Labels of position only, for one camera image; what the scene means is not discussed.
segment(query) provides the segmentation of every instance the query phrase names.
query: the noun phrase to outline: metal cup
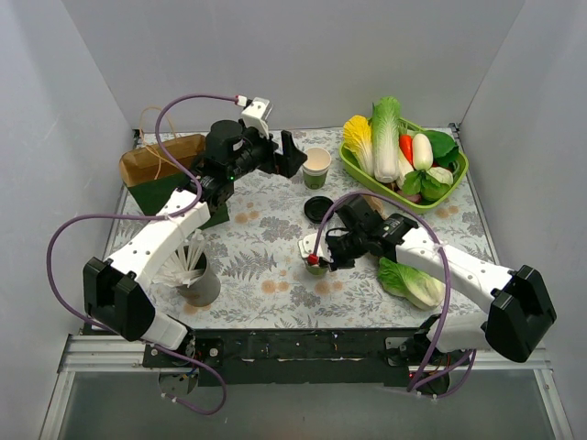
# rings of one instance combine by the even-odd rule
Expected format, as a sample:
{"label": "metal cup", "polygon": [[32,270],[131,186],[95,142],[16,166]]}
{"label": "metal cup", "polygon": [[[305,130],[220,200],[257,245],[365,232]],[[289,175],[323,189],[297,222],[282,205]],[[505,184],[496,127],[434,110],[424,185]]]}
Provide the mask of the metal cup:
{"label": "metal cup", "polygon": [[204,275],[190,287],[182,285],[177,291],[188,304],[195,307],[204,307],[214,302],[220,293],[220,280],[208,263],[208,258],[202,254],[195,265],[196,269],[203,269]]}

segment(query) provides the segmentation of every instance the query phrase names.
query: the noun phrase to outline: gray wall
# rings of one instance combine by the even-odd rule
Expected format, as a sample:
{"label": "gray wall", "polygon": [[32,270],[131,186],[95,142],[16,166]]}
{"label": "gray wall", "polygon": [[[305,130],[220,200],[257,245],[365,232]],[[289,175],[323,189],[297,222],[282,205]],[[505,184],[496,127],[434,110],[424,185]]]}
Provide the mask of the gray wall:
{"label": "gray wall", "polygon": [[[422,125],[461,121],[524,1],[63,3],[133,127],[148,105],[212,92],[267,97],[271,126],[284,128],[339,127],[387,94]],[[172,114],[208,129],[229,111]]]}
{"label": "gray wall", "polygon": [[[68,332],[45,273],[50,235],[75,213],[111,211],[130,128],[59,0],[0,0],[0,437],[37,438]],[[109,225],[58,243],[57,282],[82,306],[83,262]]]}
{"label": "gray wall", "polygon": [[546,339],[576,438],[587,438],[587,2],[528,0],[462,124],[504,264],[539,269]]}

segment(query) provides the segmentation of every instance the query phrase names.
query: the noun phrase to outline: red pepper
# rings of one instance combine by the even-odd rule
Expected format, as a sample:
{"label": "red pepper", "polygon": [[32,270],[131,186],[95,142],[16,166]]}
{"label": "red pepper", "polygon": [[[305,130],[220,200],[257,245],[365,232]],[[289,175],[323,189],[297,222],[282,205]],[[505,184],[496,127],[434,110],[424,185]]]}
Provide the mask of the red pepper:
{"label": "red pepper", "polygon": [[410,165],[414,166],[414,152],[412,151],[412,137],[410,135],[400,136],[400,150]]}

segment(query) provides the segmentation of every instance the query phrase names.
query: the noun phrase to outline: green leaf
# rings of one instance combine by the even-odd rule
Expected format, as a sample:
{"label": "green leaf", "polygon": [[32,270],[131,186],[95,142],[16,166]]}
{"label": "green leaf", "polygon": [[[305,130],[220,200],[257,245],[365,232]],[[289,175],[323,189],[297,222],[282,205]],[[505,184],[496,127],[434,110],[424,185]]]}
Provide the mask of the green leaf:
{"label": "green leaf", "polygon": [[402,192],[406,195],[416,195],[422,188],[422,172],[414,170],[405,175]]}
{"label": "green leaf", "polygon": [[449,154],[453,149],[458,148],[455,139],[451,135],[435,130],[426,130],[424,134],[430,141],[430,145],[432,145],[432,156],[436,161],[438,158]]}
{"label": "green leaf", "polygon": [[437,161],[437,164],[440,165],[442,168],[448,168],[449,165],[452,162],[454,162],[455,160],[457,160],[458,157],[459,157],[459,147],[455,147],[451,151],[449,151],[447,154],[442,156],[441,158],[435,158],[435,159]]}
{"label": "green leaf", "polygon": [[422,197],[430,202],[435,202],[450,190],[450,185],[440,183],[434,177],[426,176],[422,179]]}

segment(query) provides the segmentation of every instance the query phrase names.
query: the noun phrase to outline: vegetable basket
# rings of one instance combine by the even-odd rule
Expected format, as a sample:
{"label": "vegetable basket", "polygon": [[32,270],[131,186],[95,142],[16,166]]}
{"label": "vegetable basket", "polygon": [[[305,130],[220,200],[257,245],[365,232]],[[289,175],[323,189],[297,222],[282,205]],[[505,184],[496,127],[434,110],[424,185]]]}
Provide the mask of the vegetable basket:
{"label": "vegetable basket", "polygon": [[[414,124],[406,119],[403,119],[403,118],[400,118],[400,129],[403,132],[422,131],[422,127],[417,126],[416,124]],[[348,148],[345,147],[344,142],[342,144],[340,144],[340,149],[338,150],[338,154],[340,155],[340,158],[342,159],[342,163],[343,163],[345,170],[352,178],[354,178],[356,181],[362,183],[366,188],[373,191],[374,193],[385,195],[385,196],[389,197],[390,199],[394,199],[397,202],[403,204],[404,206],[407,206],[408,208],[410,208],[412,211],[414,211],[417,214],[426,213],[427,211],[430,211],[431,209],[436,208],[439,204],[442,204],[449,197],[449,195],[455,190],[455,188],[457,186],[459,186],[460,181],[462,181],[462,179],[465,177],[465,174],[467,173],[467,170],[469,169],[469,161],[467,160],[467,157],[464,154],[462,154],[461,151],[459,151],[459,156],[457,157],[457,160],[455,160],[455,162],[453,162],[454,182],[452,183],[452,186],[447,191],[447,193],[444,194],[440,199],[436,200],[435,202],[428,202],[426,200],[423,200],[422,203],[413,203],[413,202],[410,202],[409,200],[407,200],[406,198],[402,197],[401,195],[399,195],[397,192],[392,191],[391,189],[389,189],[387,186],[383,185],[382,183],[379,183],[378,181],[373,179],[368,174],[365,174],[360,169],[359,163],[355,159],[355,156],[349,151]]]}

